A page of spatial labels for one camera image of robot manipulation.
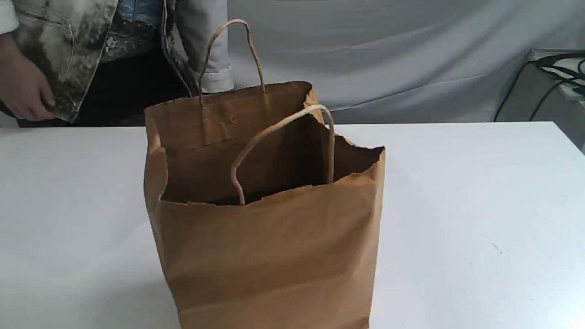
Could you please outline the person's right hand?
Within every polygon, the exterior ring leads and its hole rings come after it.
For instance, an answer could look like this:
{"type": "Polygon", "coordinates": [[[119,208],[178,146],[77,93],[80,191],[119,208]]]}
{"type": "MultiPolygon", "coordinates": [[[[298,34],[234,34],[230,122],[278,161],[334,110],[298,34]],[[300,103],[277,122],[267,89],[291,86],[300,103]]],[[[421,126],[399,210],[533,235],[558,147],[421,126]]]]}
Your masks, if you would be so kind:
{"type": "Polygon", "coordinates": [[[0,97],[17,118],[56,118],[47,109],[55,105],[55,99],[46,76],[21,52],[12,33],[0,38],[0,97]]]}

